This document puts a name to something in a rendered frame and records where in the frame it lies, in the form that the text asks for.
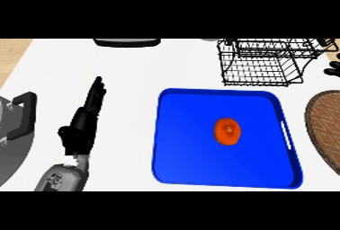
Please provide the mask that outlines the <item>brown woven placemat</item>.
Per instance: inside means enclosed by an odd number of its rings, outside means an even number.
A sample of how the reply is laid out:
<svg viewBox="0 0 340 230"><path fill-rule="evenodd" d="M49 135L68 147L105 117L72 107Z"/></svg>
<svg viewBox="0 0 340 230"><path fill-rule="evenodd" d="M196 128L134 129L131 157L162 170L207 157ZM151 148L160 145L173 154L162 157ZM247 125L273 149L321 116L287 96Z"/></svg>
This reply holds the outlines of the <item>brown woven placemat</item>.
<svg viewBox="0 0 340 230"><path fill-rule="evenodd" d="M321 158L340 175L340 90L321 92L312 97L304 122Z"/></svg>

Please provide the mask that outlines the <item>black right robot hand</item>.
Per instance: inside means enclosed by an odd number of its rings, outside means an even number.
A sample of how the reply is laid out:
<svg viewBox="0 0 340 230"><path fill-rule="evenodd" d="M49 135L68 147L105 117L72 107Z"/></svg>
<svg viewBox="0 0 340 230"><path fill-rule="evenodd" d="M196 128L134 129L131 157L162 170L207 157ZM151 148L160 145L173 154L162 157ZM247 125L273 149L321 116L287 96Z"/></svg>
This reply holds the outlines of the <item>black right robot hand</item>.
<svg viewBox="0 0 340 230"><path fill-rule="evenodd" d="M324 73L327 75L335 75L335 76L340 77L340 62L338 61L332 61L330 63L330 66L331 67L324 70Z"/></svg>

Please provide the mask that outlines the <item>black and grey appliance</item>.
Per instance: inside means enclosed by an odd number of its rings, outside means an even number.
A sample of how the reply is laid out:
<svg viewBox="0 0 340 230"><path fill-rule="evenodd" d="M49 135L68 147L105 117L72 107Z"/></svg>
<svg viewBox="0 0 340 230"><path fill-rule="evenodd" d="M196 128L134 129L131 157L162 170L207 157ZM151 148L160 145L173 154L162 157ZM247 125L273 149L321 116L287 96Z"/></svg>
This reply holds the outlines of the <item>black and grey appliance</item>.
<svg viewBox="0 0 340 230"><path fill-rule="evenodd" d="M154 47L161 43L160 39L94 39L94 43L102 47L142 48Z"/></svg>

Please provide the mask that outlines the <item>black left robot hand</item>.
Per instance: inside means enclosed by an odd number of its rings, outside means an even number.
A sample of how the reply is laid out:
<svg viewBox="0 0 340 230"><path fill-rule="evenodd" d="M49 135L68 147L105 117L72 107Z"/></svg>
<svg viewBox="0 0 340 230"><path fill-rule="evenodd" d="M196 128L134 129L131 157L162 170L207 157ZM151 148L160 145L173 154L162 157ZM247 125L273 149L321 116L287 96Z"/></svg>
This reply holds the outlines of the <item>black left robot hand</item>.
<svg viewBox="0 0 340 230"><path fill-rule="evenodd" d="M102 83L102 77L97 76L86 96L84 106L74 113L71 125L59 128L65 155L87 155L92 151L105 94L105 84Z"/></svg>

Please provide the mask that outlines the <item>blue plastic tray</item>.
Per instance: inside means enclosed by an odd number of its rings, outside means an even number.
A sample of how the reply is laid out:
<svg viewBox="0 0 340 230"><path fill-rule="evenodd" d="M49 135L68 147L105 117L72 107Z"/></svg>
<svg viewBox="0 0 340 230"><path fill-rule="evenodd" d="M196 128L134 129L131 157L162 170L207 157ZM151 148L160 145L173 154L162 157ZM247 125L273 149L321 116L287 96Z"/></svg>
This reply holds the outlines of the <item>blue plastic tray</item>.
<svg viewBox="0 0 340 230"><path fill-rule="evenodd" d="M241 126L233 146L216 141L223 118ZM297 188L303 172L278 97L263 91L164 90L151 169L162 183Z"/></svg>

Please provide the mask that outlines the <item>orange squash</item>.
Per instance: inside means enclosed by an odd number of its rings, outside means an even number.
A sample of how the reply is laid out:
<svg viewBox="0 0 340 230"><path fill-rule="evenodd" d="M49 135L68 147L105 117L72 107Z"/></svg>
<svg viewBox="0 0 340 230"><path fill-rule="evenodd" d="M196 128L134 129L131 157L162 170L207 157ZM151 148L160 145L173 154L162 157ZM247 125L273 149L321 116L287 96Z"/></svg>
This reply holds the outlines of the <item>orange squash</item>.
<svg viewBox="0 0 340 230"><path fill-rule="evenodd" d="M223 118L216 121L214 137L216 141L223 146L233 146L241 138L241 126L235 119Z"/></svg>

